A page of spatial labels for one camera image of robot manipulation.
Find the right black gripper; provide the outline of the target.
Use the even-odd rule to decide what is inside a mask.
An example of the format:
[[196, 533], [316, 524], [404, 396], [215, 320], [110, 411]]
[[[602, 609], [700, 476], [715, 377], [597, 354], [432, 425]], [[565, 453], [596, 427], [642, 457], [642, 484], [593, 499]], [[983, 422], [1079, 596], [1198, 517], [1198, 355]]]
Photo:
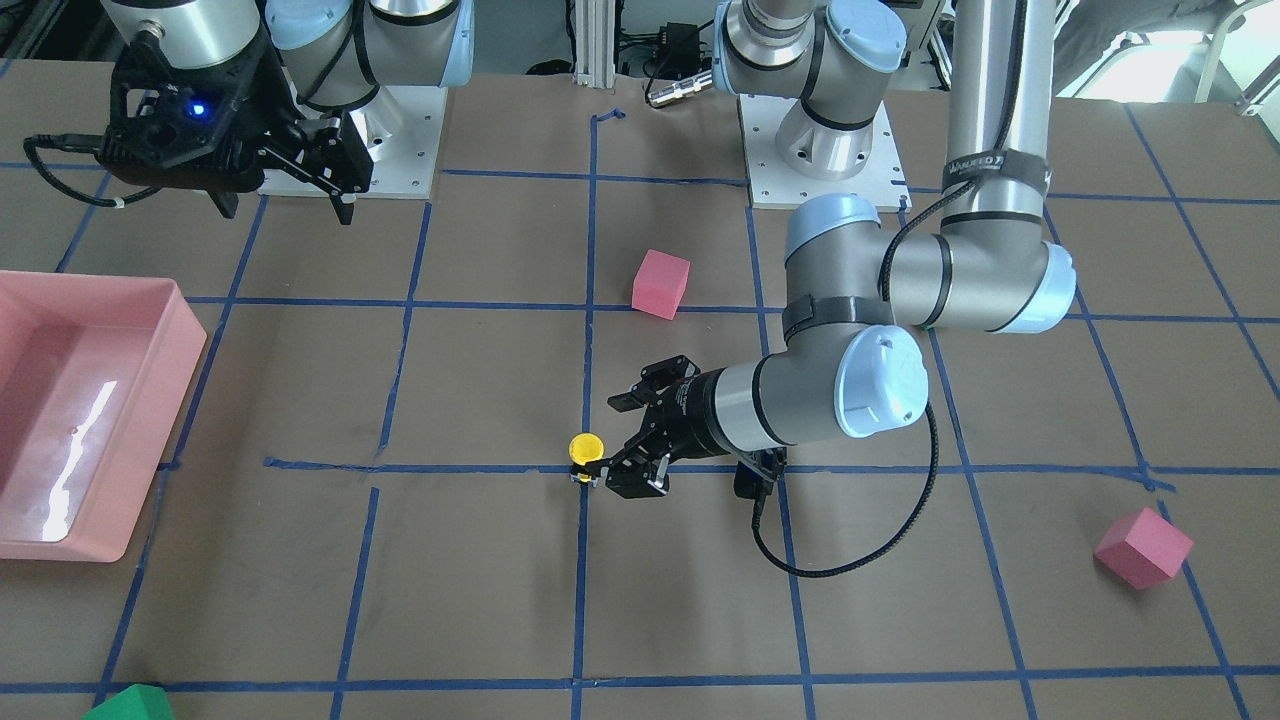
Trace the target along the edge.
[[232, 220], [262, 165], [323, 191], [351, 225], [374, 160], [348, 111], [302, 118], [268, 32], [207, 68], [178, 69], [157, 36], [138, 31], [111, 73], [99, 163], [129, 184], [205, 190]]

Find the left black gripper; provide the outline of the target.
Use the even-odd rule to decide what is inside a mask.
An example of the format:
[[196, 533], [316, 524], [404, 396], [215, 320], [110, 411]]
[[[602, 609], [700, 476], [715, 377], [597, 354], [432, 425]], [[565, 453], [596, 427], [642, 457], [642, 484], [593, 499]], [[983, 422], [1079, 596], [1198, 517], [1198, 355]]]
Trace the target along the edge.
[[636, 436], [609, 457], [580, 462], [580, 474], [623, 498], [655, 498], [669, 492], [671, 461], [731, 454], [716, 413], [719, 375], [685, 355], [641, 369], [630, 389], [607, 400], [616, 413], [643, 409]]

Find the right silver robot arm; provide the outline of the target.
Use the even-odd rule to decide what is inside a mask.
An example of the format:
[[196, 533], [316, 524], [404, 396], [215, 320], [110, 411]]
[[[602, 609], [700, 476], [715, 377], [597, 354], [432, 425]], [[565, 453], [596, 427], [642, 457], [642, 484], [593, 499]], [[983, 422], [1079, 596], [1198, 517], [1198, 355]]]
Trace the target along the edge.
[[106, 1], [125, 40], [96, 160], [133, 186], [426, 200], [471, 1]]

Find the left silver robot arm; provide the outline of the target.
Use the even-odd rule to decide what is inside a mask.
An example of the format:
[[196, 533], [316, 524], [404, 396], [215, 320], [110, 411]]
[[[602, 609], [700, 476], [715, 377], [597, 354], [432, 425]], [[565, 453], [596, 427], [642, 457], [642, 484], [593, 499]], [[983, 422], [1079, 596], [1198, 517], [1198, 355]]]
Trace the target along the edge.
[[733, 455], [777, 468], [787, 447], [919, 421], [928, 375], [913, 328], [1041, 333], [1070, 309], [1070, 254], [1043, 237], [1056, 5], [960, 1], [940, 229], [887, 231], [855, 193], [801, 202], [788, 219], [785, 348], [701, 370], [685, 356], [643, 369], [611, 398], [643, 410], [609, 457], [575, 459], [573, 480], [662, 497], [669, 466]]

